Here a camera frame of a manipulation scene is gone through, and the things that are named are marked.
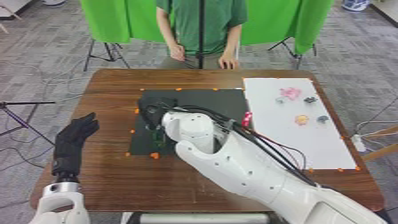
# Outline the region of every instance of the green shirt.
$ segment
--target green shirt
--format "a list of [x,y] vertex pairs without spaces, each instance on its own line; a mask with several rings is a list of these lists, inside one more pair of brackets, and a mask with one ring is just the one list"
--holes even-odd
[[[155,0],[155,6],[173,12],[173,32],[184,53],[198,51],[198,0]],[[244,0],[205,0],[203,54],[223,52],[228,28],[246,21]]]

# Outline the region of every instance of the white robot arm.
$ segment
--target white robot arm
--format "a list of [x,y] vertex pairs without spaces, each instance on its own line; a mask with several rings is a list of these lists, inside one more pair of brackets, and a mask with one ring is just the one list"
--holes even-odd
[[[179,158],[230,193],[259,201],[289,224],[386,224],[362,205],[310,181],[276,151],[266,150],[271,145],[253,138],[253,131],[205,108],[173,107],[171,100],[155,100],[139,101],[147,128],[163,129],[177,142]],[[88,224],[76,176],[83,141],[95,130],[90,114],[58,134],[56,181],[44,188],[29,224]],[[56,213],[63,206],[72,206],[70,210]]]
[[[276,154],[264,153],[260,143],[253,144],[232,128],[225,131],[205,108],[203,113],[191,108],[168,110],[161,126],[177,142],[179,158],[218,186],[259,201],[291,224],[385,224],[340,193],[291,174]],[[218,151],[212,141],[221,144]]]
[[95,114],[70,121],[56,135],[52,151],[52,170],[56,177],[42,191],[35,216],[29,224],[88,224],[88,213],[83,207],[77,174],[81,149],[86,137],[99,129]]

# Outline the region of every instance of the green screen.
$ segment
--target green screen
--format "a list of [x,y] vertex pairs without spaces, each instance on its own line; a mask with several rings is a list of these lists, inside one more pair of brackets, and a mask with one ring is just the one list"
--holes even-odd
[[[163,42],[154,0],[79,1],[92,38],[97,41],[127,43],[136,38]],[[303,54],[312,47],[331,2],[246,0],[248,21],[243,25],[241,45],[276,42],[285,37],[294,37],[294,53]]]

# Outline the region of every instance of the white paper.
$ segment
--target white paper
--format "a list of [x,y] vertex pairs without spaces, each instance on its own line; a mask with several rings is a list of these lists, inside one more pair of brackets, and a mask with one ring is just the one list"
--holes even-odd
[[[283,99],[276,103],[280,89],[299,89],[301,93],[294,100]],[[315,97],[312,104],[303,102],[307,97]],[[312,169],[354,169],[354,161],[340,140],[340,135],[331,118],[319,100],[312,81],[298,78],[246,78],[244,98],[251,112],[251,125],[255,131],[282,145],[298,149],[307,158],[305,168]],[[296,116],[305,115],[307,124],[294,123]],[[317,117],[326,116],[328,121],[317,122]],[[299,167],[299,154],[289,151]]]

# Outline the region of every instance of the floor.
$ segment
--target floor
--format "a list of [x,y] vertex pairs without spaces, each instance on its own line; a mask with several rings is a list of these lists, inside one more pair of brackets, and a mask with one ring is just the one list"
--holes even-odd
[[[122,64],[95,60],[88,72],[81,72],[90,34],[77,0],[68,0],[60,8],[44,7],[36,1],[20,17],[22,21],[1,22],[10,34],[0,32],[0,99],[58,101],[56,105],[38,107],[31,120],[31,125],[52,139],[77,104],[74,93],[81,93],[84,89],[92,72],[100,67],[122,67]],[[317,57],[307,53],[301,69],[315,75],[346,130],[353,133],[356,123],[372,117],[398,94],[398,29],[370,9],[362,13],[347,13],[335,5],[315,44]],[[285,50],[276,48],[267,52],[267,47],[269,44],[241,48],[239,60],[244,69],[292,68]],[[164,57],[164,45],[132,40],[131,44],[123,45],[122,54],[132,68],[154,68]],[[10,107],[22,117],[29,108]],[[395,115],[398,103],[376,120],[394,121]],[[13,126],[15,123],[0,114],[0,132]],[[385,125],[370,124],[362,133],[381,127]],[[370,143],[367,148],[376,150],[379,144],[392,141],[390,136],[381,143]],[[1,149],[17,148],[28,158],[44,153],[31,160],[40,165],[49,161],[51,149],[42,139],[35,139],[26,131],[1,136],[0,145],[0,224],[17,224],[28,223],[31,219],[33,210],[26,200],[42,169],[26,163],[12,166],[20,162],[20,158],[12,149]],[[386,210],[398,206],[395,166],[395,154],[367,162]],[[120,214],[90,215],[95,224],[116,223],[120,218]],[[388,211],[388,215],[398,223],[398,209]]]

